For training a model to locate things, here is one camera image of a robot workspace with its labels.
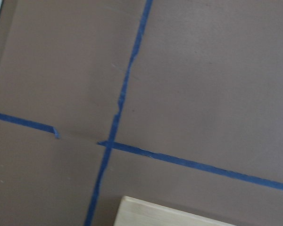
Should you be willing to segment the wooden cutting board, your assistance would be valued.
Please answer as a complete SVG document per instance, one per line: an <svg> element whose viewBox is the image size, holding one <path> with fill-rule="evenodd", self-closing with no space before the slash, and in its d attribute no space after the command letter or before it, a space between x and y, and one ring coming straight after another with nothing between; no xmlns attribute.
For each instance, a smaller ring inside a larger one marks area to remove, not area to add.
<svg viewBox="0 0 283 226"><path fill-rule="evenodd" d="M115 226L227 226L228 223L123 196Z"/></svg>

